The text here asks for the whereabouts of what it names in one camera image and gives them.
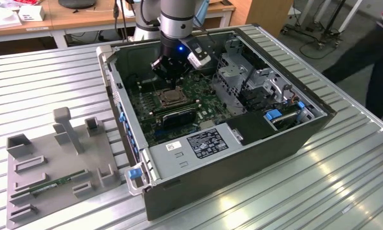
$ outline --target black object on desk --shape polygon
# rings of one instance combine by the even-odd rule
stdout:
[[[95,4],[95,0],[58,0],[58,4],[69,9],[86,9]]]

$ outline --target motherboard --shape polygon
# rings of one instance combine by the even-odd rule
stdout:
[[[231,117],[211,80],[211,76],[194,71],[179,79],[174,89],[162,88],[161,81],[150,83],[153,90],[141,81],[127,89],[149,146],[210,128]]]

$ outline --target white box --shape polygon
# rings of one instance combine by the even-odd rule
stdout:
[[[0,18],[0,29],[20,26],[21,22],[18,19],[18,15],[16,12],[13,12],[13,15],[10,17],[6,17],[4,19]]]
[[[21,6],[18,16],[24,22],[42,21],[45,16],[42,6]]]

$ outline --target gray post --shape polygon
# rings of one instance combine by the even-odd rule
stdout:
[[[74,148],[77,150],[77,153],[84,153],[84,147],[80,143],[78,136],[74,132],[74,129],[72,128],[72,125],[69,123],[70,120],[70,112],[68,107],[62,107],[53,110],[53,119],[57,123],[60,123],[64,126],[65,132],[69,136],[70,142],[74,145]]]

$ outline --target aluminum extrusion table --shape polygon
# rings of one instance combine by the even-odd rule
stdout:
[[[383,229],[383,122],[261,28],[241,29],[338,111],[324,130],[291,157],[151,222],[142,197],[122,184],[20,229]],[[105,122],[119,172],[127,167],[94,51],[80,46],[0,57],[0,229],[5,137],[53,132],[53,108],[70,108],[74,126],[94,115]]]

